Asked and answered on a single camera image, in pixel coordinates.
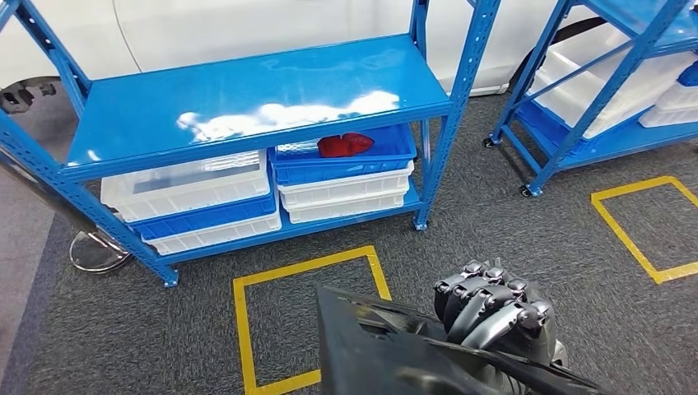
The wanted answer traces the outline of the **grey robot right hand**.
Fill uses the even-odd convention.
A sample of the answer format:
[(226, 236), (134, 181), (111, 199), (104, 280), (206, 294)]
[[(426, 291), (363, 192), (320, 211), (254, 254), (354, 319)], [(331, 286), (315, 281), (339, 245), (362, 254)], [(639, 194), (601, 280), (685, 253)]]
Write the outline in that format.
[(472, 260), (437, 281), (434, 292), (447, 342), (543, 365), (569, 365), (566, 347), (557, 338), (554, 308), (536, 283)]

